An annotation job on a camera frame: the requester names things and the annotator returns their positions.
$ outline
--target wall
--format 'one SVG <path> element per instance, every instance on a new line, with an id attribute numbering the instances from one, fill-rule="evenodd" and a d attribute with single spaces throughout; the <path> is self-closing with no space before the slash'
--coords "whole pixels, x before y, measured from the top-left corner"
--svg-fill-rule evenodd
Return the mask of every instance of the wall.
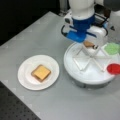
<path id="1" fill-rule="evenodd" d="M 63 12 L 67 10 L 67 0 L 60 0 L 60 9 Z"/>

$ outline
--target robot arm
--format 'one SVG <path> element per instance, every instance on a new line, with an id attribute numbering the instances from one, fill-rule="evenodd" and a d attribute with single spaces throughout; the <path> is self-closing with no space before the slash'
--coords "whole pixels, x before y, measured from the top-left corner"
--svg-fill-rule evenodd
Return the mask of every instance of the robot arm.
<path id="1" fill-rule="evenodd" d="M 120 1 L 118 0 L 69 0 L 72 12 L 65 17 L 65 21 L 70 28 L 66 34 L 67 38 L 80 43 L 84 42 L 88 36 L 92 36 L 93 39 L 95 38 L 98 41 L 97 43 L 93 43 L 99 45 L 100 43 L 101 45 L 104 44 L 107 38 L 107 32 L 104 27 L 94 26 L 94 3 L 103 5 L 112 10 L 120 9 Z"/>

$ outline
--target table surface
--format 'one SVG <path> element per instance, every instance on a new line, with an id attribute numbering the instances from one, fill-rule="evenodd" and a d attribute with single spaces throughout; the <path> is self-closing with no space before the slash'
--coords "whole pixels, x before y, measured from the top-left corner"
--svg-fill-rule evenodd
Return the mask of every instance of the table surface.
<path id="1" fill-rule="evenodd" d="M 120 120 L 120 79 L 96 90 L 76 86 L 63 57 L 72 41 L 61 35 L 62 17 L 51 12 L 0 47 L 0 80 L 42 120 Z M 60 66 L 49 88 L 31 91 L 17 79 L 18 68 L 34 55 L 49 55 Z"/>

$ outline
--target toast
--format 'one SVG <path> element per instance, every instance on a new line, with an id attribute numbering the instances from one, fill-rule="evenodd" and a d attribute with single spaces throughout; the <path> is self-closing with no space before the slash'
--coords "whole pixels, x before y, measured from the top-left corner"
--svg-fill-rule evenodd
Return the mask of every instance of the toast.
<path id="1" fill-rule="evenodd" d="M 50 75 L 51 71 L 46 68 L 43 65 L 39 65 L 32 73 L 31 75 L 35 77 L 40 82 L 43 82 L 45 78 L 47 78 Z"/>

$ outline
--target white plate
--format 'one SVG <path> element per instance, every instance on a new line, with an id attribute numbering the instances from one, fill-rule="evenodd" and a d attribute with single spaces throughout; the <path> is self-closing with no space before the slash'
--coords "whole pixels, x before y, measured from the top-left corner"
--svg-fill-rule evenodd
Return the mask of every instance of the white plate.
<path id="1" fill-rule="evenodd" d="M 50 69 L 51 74 L 43 81 L 37 81 L 32 75 L 32 71 L 39 65 L 44 65 Z M 21 85 L 30 90 L 42 90 L 51 86 L 59 76 L 59 65 L 50 56 L 36 55 L 25 60 L 18 70 L 18 80 Z"/>
<path id="2" fill-rule="evenodd" d="M 78 68 L 73 57 L 78 53 L 78 51 L 81 49 L 81 47 L 82 47 L 82 44 L 73 43 L 67 49 L 67 51 L 64 55 L 64 66 L 65 66 L 65 69 L 68 72 L 68 74 L 71 77 L 73 77 L 75 80 L 77 80 L 78 82 L 90 84 L 90 85 L 100 85 L 100 84 L 104 84 L 104 83 L 107 83 L 107 82 L 113 80 L 115 75 L 109 74 L 107 72 L 107 70 L 101 71 L 100 68 L 94 62 L 91 62 L 85 70 L 80 70 Z M 120 56 L 118 54 L 116 54 L 114 56 L 110 56 L 110 57 L 111 57 L 110 63 L 119 63 Z M 85 60 L 82 61 L 82 58 L 81 57 L 79 57 L 79 58 L 81 59 L 81 61 L 78 59 L 79 65 L 85 66 L 88 61 L 85 61 Z M 107 66 L 108 64 L 110 64 L 110 63 L 106 64 L 105 61 L 102 62 L 103 60 L 101 59 L 98 62 L 102 63 L 103 66 Z"/>

